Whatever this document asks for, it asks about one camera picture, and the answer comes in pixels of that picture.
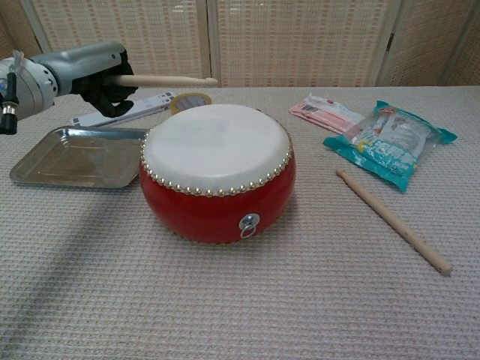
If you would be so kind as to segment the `left black-fingered silver robot hand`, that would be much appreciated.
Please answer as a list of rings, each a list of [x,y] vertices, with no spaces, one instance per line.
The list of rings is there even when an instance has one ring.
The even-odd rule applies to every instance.
[[[111,76],[132,75],[128,53],[117,42],[100,42],[36,55],[31,60],[52,73],[58,85],[58,95],[79,95],[102,116],[123,116],[134,105],[128,97],[135,86],[107,82]]]

